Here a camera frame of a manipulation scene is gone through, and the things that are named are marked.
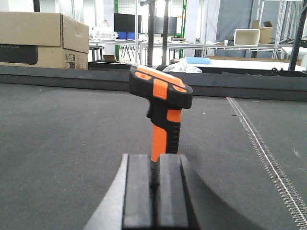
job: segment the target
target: label on box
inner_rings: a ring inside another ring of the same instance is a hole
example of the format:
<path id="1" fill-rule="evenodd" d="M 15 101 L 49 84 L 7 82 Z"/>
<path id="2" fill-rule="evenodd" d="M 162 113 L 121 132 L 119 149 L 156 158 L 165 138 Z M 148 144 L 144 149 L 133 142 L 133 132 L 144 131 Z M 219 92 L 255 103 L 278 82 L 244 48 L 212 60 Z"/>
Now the label on box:
<path id="1" fill-rule="evenodd" d="M 75 61 L 76 56 L 74 54 L 65 54 L 65 60 L 67 61 Z"/>
<path id="2" fill-rule="evenodd" d="M 36 64 L 37 46 L 0 44 L 0 62 Z"/>
<path id="3" fill-rule="evenodd" d="M 76 68 L 76 63 L 74 63 L 74 62 L 66 62 L 66 68 L 67 69 L 75 69 Z"/>

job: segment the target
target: black pole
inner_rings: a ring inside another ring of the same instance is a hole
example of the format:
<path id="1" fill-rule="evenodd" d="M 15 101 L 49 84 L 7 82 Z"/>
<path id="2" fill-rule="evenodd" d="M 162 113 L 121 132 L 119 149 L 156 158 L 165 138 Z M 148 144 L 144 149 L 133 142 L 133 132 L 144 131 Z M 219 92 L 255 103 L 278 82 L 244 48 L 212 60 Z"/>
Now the black pole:
<path id="1" fill-rule="evenodd" d="M 34 12 L 40 12 L 39 0 L 33 0 L 33 8 L 34 8 Z"/>
<path id="2" fill-rule="evenodd" d="M 289 63 L 289 71 L 295 70 L 299 47 L 301 46 L 301 43 L 302 43 L 303 30 L 304 30 L 306 14 L 307 14 L 306 4 L 307 4 L 307 0 L 304 0 L 303 11 L 302 11 L 302 14 L 301 14 L 301 19 L 300 19 L 298 27 L 297 27 L 297 32 L 296 32 L 296 36 L 295 36 L 295 40 L 294 40 L 294 44 L 293 44 L 291 60 L 290 60 L 290 63 Z"/>
<path id="3" fill-rule="evenodd" d="M 148 65 L 153 65 L 153 54 L 154 54 L 154 8 L 155 1 L 151 1 L 148 4 Z"/>
<path id="4" fill-rule="evenodd" d="M 166 65 L 167 31 L 168 31 L 168 0 L 165 1 L 164 18 L 163 18 L 162 65 Z"/>

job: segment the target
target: metal rack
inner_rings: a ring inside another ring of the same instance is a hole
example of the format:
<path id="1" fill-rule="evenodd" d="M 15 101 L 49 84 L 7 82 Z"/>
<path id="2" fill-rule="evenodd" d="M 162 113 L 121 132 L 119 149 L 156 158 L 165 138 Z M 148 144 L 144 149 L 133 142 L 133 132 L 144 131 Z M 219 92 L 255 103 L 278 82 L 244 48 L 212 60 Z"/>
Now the metal rack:
<path id="1" fill-rule="evenodd" d="M 258 0 L 257 20 L 259 20 L 259 25 L 261 24 L 263 10 L 264 10 L 264 3 L 266 1 L 279 1 L 278 22 L 276 27 L 274 50 L 272 54 L 272 58 L 277 58 L 279 42 L 283 30 L 283 21 L 286 13 L 287 2 L 301 2 L 302 0 Z"/>
<path id="2" fill-rule="evenodd" d="M 221 45 L 207 45 L 207 49 L 213 50 L 243 50 L 243 51 L 273 51 L 274 46 L 221 46 Z"/>
<path id="3" fill-rule="evenodd" d="M 295 36 L 295 40 L 293 44 L 291 60 L 289 64 L 289 70 L 291 71 L 295 69 L 299 47 L 302 43 L 302 35 L 303 35 L 303 30 L 304 30 L 304 24 L 306 21 L 306 15 L 307 15 L 307 0 L 304 0 L 303 8 L 302 8 L 301 15 L 300 15 L 300 21 L 297 27 L 297 32 L 296 32 L 296 36 Z"/>

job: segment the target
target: plastic bag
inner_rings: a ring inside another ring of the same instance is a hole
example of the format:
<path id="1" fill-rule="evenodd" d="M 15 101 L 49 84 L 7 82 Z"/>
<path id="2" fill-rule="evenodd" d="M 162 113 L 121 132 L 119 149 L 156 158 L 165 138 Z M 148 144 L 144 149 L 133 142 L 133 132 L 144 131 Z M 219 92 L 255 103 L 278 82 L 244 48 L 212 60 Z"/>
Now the plastic bag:
<path id="1" fill-rule="evenodd" d="M 166 67 L 163 72 L 179 72 L 179 73 L 202 73 L 200 68 L 195 66 L 186 66 L 182 62 L 178 62 Z"/>

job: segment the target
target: orange grip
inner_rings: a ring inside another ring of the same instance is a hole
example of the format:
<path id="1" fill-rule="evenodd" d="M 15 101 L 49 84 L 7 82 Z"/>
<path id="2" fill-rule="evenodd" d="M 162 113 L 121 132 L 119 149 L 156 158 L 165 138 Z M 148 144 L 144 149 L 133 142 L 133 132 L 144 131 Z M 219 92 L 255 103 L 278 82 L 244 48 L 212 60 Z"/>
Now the orange grip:
<path id="1" fill-rule="evenodd" d="M 180 122 L 181 121 L 181 109 L 170 109 L 167 111 L 167 119 L 172 122 Z"/>
<path id="2" fill-rule="evenodd" d="M 164 129 L 153 125 L 153 152 L 152 161 L 157 162 L 160 154 L 166 152 L 167 133 Z"/>
<path id="3" fill-rule="evenodd" d="M 166 100 L 167 99 L 167 82 L 159 80 L 159 79 L 154 79 L 153 83 L 154 83 L 153 84 L 153 96 Z"/>

